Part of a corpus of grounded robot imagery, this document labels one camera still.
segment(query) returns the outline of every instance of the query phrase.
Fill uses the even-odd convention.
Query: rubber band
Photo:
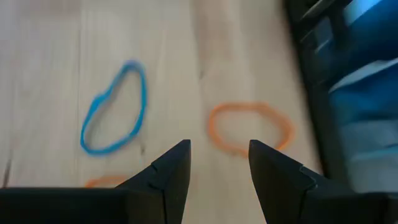
[[[93,188],[96,187],[98,185],[106,185],[106,184],[116,184],[119,185],[121,183],[123,183],[125,180],[127,179],[127,177],[125,176],[104,176],[101,177],[99,179],[91,179],[89,180],[86,184],[85,187],[86,188]]]
[[[141,110],[139,112],[136,124],[134,125],[134,128],[127,136],[124,136],[115,143],[102,149],[92,149],[89,146],[87,146],[85,142],[86,128],[90,123],[90,120],[92,119],[93,115],[96,113],[97,109],[109,100],[109,97],[112,95],[116,86],[119,84],[119,82],[123,80],[123,78],[128,74],[128,72],[137,72],[141,79]],[[128,143],[138,134],[142,126],[142,122],[144,120],[146,104],[147,104],[147,87],[146,87],[144,67],[137,61],[133,60],[127,61],[120,69],[119,73],[116,75],[109,88],[104,93],[96,96],[93,102],[91,103],[90,109],[88,110],[86,118],[83,122],[83,126],[81,128],[81,134],[80,134],[81,147],[84,149],[84,151],[86,151],[88,154],[92,156],[104,156],[114,151],[117,151],[120,147]]]
[[[264,116],[270,117],[271,120],[277,124],[282,132],[283,138],[280,140],[276,149],[282,150],[290,144],[294,137],[294,127],[290,120],[272,109],[266,103],[225,103],[216,106],[210,113],[208,120],[208,135],[215,145],[226,152],[231,152],[233,154],[239,154],[242,157],[247,158],[249,155],[248,150],[240,146],[230,145],[225,142],[220,135],[217,133],[215,128],[216,117],[219,113],[225,111],[257,111]]]

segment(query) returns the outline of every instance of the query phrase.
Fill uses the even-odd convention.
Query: blue object
[[[134,125],[132,131],[127,136],[124,136],[123,138],[116,141],[115,143],[113,143],[105,148],[102,148],[102,149],[90,148],[89,146],[87,146],[87,144],[85,142],[85,131],[86,131],[88,124],[90,123],[90,120],[92,119],[93,115],[96,113],[97,109],[109,100],[109,97],[112,95],[116,86],[119,84],[119,82],[122,81],[122,79],[130,71],[137,72],[141,79],[141,110],[138,115],[136,124]],[[109,88],[104,93],[96,96],[94,98],[93,102],[91,103],[90,109],[88,110],[88,113],[84,120],[83,126],[81,127],[81,134],[80,134],[81,147],[88,154],[90,154],[92,156],[104,156],[104,155],[107,155],[114,151],[117,151],[118,149],[120,149],[120,147],[122,147],[123,145],[125,145],[126,143],[131,141],[138,134],[138,132],[142,126],[142,122],[144,120],[146,104],[147,104],[147,87],[146,87],[144,67],[137,61],[134,61],[134,60],[127,61],[123,65],[123,67],[120,69],[119,73],[116,75],[116,77],[112,81]]]

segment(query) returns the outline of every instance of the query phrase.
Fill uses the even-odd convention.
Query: blue rubber band
[[[112,95],[113,90],[130,71],[137,72],[141,79],[141,110],[139,112],[136,124],[134,125],[134,128],[127,136],[124,136],[115,143],[102,149],[91,149],[89,146],[87,146],[85,142],[86,127],[88,126],[93,115],[96,113],[97,109],[109,100],[109,97]],[[81,147],[84,149],[84,151],[86,151],[88,154],[92,156],[105,156],[109,153],[117,151],[118,149],[120,149],[120,147],[122,147],[123,145],[134,139],[134,137],[138,134],[142,126],[142,122],[144,120],[146,104],[147,104],[147,87],[146,87],[144,67],[137,61],[133,60],[127,61],[120,69],[119,73],[116,75],[109,88],[104,93],[96,96],[93,102],[91,103],[90,109],[88,110],[86,118],[83,122],[83,126],[81,127],[81,134],[80,134]]]

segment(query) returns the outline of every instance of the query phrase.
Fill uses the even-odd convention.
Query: orange rubber band
[[[86,182],[85,187],[87,188],[93,188],[98,185],[106,185],[106,184],[121,184],[125,180],[127,180],[127,177],[125,176],[104,176],[99,179],[91,179],[88,182]]]
[[[239,154],[242,157],[247,158],[249,151],[240,146],[230,145],[225,142],[220,135],[217,133],[215,128],[216,116],[219,113],[225,111],[256,111],[264,116],[271,118],[277,124],[283,133],[283,137],[276,146],[277,150],[282,150],[290,144],[294,138],[294,127],[290,120],[284,115],[277,112],[275,109],[268,106],[266,103],[224,103],[216,106],[210,113],[208,120],[208,135],[211,140],[221,150],[231,152],[233,154]]]

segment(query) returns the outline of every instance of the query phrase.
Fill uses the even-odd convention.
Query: wooden table
[[[82,121],[130,58],[147,71],[143,129],[117,153],[90,157],[79,144]],[[132,176],[191,139],[184,223],[264,223],[248,161],[217,150],[206,121],[219,103],[267,102],[295,125],[284,153],[319,170],[293,61],[278,0],[0,0],[0,181],[78,187]],[[130,75],[93,123],[92,145],[126,134],[139,103]],[[256,113],[226,113],[218,127],[244,146],[279,138]]]

